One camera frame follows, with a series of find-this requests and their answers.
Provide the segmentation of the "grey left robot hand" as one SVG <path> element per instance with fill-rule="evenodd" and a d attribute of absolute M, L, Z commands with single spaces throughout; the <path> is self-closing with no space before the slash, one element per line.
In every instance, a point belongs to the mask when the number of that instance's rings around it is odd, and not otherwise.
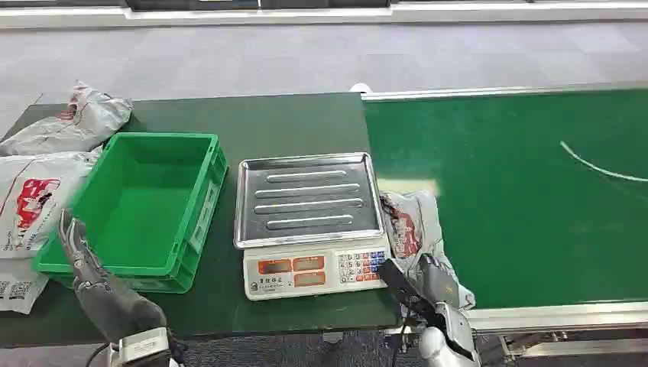
<path fill-rule="evenodd" d="M 73 290 L 86 316 L 110 343 L 167 326 L 167 318 L 154 302 L 132 290 L 101 264 L 89 247 L 82 220 L 63 209 L 57 237 L 73 270 Z"/>

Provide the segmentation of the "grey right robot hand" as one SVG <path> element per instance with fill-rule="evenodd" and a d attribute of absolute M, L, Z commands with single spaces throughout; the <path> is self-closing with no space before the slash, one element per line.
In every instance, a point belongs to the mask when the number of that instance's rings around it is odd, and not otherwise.
<path fill-rule="evenodd" d="M 419 277 L 412 281 L 397 263 L 386 260 L 377 268 L 381 280 L 408 311 L 426 321 L 427 326 L 447 327 L 448 311 L 443 307 L 460 305 L 458 282 L 431 255 L 421 255 L 415 269 Z"/>

